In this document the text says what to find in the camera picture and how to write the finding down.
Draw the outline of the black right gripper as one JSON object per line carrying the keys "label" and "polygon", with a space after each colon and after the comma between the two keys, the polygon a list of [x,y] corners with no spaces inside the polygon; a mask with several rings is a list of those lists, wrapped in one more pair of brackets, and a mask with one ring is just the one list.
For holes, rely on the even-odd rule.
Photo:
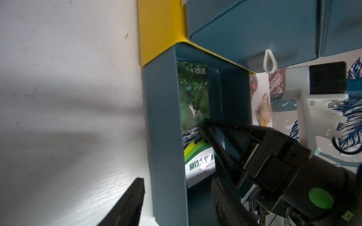
{"label": "black right gripper", "polygon": [[314,155],[270,127],[215,129],[210,141],[232,188],[258,186],[257,201],[268,210],[285,202],[286,218],[298,223],[357,223],[358,176]]}

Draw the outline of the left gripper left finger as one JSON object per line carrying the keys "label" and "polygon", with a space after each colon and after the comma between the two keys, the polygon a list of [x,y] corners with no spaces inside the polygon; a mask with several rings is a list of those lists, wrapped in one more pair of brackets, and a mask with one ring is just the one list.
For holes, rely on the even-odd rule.
{"label": "left gripper left finger", "polygon": [[144,179],[136,178],[98,226],[138,226],[144,195]]}

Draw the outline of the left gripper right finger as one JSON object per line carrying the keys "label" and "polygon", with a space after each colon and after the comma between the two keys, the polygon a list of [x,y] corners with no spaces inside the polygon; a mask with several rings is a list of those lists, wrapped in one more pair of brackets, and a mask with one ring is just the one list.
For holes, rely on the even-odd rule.
{"label": "left gripper right finger", "polygon": [[241,200],[219,178],[213,178],[211,193],[219,226],[257,226]]}

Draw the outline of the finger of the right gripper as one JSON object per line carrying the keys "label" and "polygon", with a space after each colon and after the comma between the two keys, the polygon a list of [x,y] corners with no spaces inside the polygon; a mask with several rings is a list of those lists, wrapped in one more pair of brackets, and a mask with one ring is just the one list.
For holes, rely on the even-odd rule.
{"label": "finger of the right gripper", "polygon": [[216,140],[215,129],[226,130],[227,132],[238,132],[242,135],[252,134],[252,136],[261,138],[268,130],[268,127],[243,124],[238,122],[221,121],[206,118],[200,123],[200,130],[208,141]]}

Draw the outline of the orange seed bag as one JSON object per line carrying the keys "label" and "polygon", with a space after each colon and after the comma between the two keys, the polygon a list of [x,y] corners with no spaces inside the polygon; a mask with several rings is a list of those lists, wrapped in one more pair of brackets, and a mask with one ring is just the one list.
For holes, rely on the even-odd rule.
{"label": "orange seed bag", "polygon": [[256,118],[261,126],[267,126],[272,121],[272,109],[270,99],[267,93],[263,95],[262,100],[255,110]]}

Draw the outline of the teal bottom drawer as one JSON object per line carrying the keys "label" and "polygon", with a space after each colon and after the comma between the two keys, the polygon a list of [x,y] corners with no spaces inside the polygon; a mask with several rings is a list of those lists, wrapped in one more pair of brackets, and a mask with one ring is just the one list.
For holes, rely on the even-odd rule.
{"label": "teal bottom drawer", "polygon": [[187,43],[144,66],[155,220],[161,226],[215,226],[211,177],[186,185],[177,60],[208,66],[211,117],[223,121],[252,123],[249,72]]}

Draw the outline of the green gourd seed bag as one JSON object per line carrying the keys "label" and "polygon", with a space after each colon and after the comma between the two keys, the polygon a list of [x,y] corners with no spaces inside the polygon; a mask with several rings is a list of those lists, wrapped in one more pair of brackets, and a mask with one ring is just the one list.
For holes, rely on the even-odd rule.
{"label": "green gourd seed bag", "polygon": [[216,171],[214,149],[200,125],[210,118],[209,74],[205,64],[177,61],[187,188]]}

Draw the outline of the chrysanthemum seed bag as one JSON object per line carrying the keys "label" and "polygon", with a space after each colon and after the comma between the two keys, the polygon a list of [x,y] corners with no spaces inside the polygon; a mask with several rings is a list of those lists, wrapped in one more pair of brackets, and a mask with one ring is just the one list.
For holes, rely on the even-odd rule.
{"label": "chrysanthemum seed bag", "polygon": [[250,73],[249,74],[249,80],[250,80],[250,95],[251,98],[253,98],[255,92],[257,91],[258,88],[258,79],[255,73]]}

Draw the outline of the teal drawer cabinet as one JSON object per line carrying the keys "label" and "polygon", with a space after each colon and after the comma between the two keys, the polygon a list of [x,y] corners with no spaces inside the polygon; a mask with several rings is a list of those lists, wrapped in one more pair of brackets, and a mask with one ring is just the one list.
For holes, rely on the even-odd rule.
{"label": "teal drawer cabinet", "polygon": [[361,1],[138,1],[141,61],[187,43],[254,72],[362,46]]}

